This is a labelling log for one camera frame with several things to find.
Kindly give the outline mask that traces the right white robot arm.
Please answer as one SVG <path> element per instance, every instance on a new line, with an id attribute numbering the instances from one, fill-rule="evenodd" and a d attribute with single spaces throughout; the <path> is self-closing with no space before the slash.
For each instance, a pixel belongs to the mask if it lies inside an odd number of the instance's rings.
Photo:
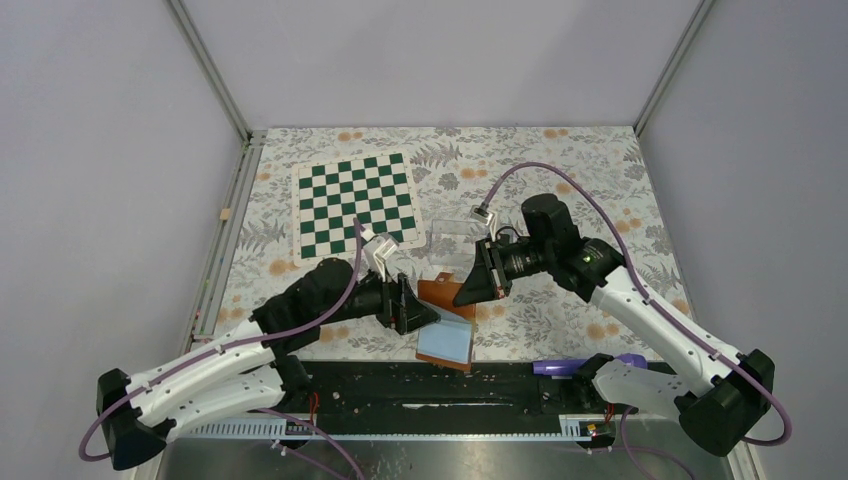
<path id="1" fill-rule="evenodd" d="M 607 242 L 583 237 L 568 207 L 553 194 L 521 205 L 527 235 L 488 236 L 456 293 L 456 307 L 507 297 L 513 281 L 545 272 L 566 291 L 611 314 L 671 367 L 669 374 L 638 373 L 597 354 L 579 369 L 575 402 L 597 412 L 624 404 L 676 421 L 706 452 L 725 456 L 768 412 L 775 364 L 759 349 L 748 354 L 675 312 Z"/>

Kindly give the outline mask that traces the brown leather card holder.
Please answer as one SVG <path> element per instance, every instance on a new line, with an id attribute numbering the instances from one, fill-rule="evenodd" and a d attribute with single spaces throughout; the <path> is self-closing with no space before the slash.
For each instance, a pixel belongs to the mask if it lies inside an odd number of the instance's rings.
<path id="1" fill-rule="evenodd" d="M 419 330 L 417 360 L 469 373 L 473 360 L 476 307 L 456 307 L 453 299 L 461 283 L 454 274 L 441 272 L 433 280 L 419 280 L 419 300 L 433 309 L 438 318 Z"/>

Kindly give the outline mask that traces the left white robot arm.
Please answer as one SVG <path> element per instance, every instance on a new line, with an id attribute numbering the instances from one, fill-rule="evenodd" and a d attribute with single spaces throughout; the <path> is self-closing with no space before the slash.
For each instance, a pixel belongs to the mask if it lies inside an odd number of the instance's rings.
<path id="1" fill-rule="evenodd" d="M 97 381 L 98 428 L 117 471 L 137 467 L 204 424 L 309 401 L 309 377 L 295 351 L 316 342 L 322 326 L 373 316 L 400 335 L 436 322 L 407 276 L 385 258 L 396 244 L 368 230 L 352 262 L 320 261 L 221 337 L 166 364 L 129 375 L 115 368 Z"/>

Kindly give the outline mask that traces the clear plastic box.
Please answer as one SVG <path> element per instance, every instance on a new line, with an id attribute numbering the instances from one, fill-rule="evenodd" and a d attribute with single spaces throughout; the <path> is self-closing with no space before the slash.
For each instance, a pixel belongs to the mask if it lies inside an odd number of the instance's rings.
<path id="1" fill-rule="evenodd" d="M 455 281 L 463 282 L 474 266 L 476 242 L 488 234 L 488 227 L 475 220 L 434 219 L 427 259 L 438 273 L 449 273 Z"/>

